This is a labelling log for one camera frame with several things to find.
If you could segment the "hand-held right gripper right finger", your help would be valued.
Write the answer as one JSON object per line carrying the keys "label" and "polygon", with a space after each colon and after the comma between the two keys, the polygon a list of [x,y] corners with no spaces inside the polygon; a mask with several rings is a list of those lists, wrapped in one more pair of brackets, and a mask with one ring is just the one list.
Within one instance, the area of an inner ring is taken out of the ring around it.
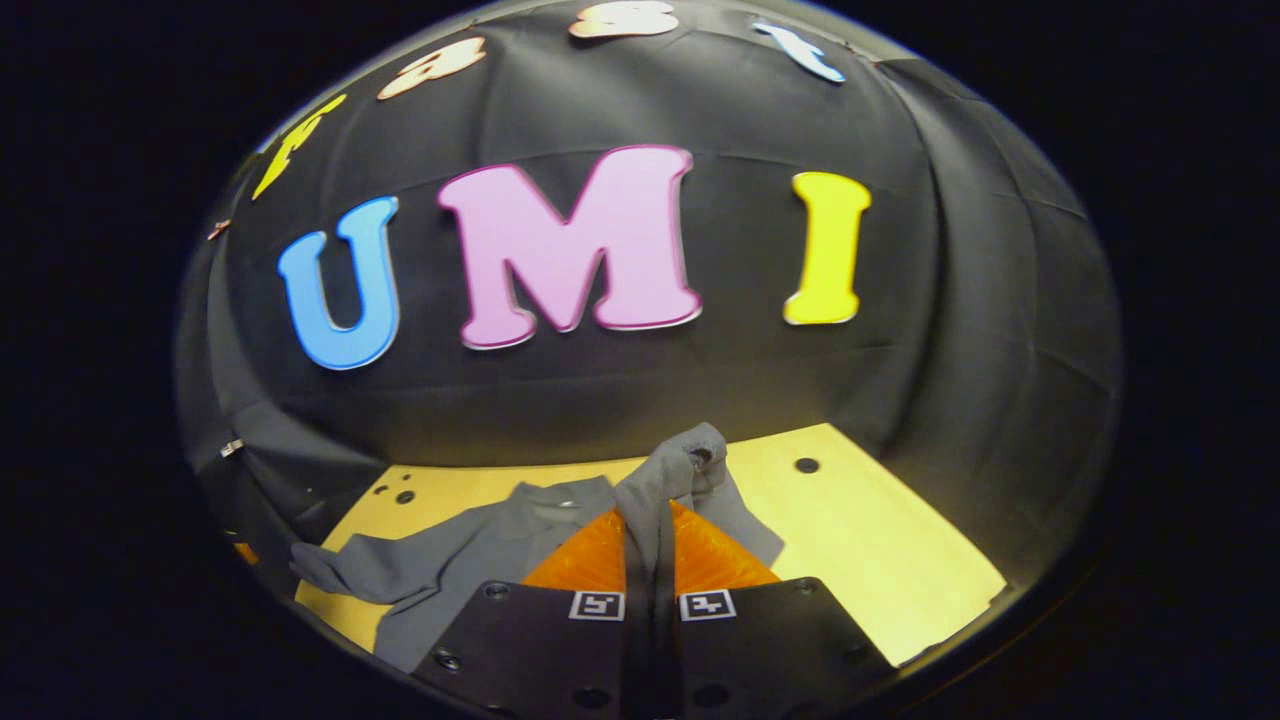
{"label": "hand-held right gripper right finger", "polygon": [[823,582],[776,580],[675,501],[652,520],[652,717],[855,715],[893,675]]}

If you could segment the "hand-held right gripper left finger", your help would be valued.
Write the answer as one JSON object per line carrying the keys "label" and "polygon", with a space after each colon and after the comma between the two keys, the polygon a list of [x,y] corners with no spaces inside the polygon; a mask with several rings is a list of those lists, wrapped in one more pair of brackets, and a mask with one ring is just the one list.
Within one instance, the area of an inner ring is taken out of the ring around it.
{"label": "hand-held right gripper left finger", "polygon": [[625,719],[627,589],[625,520],[611,509],[521,582],[483,582],[415,679],[484,719]]}

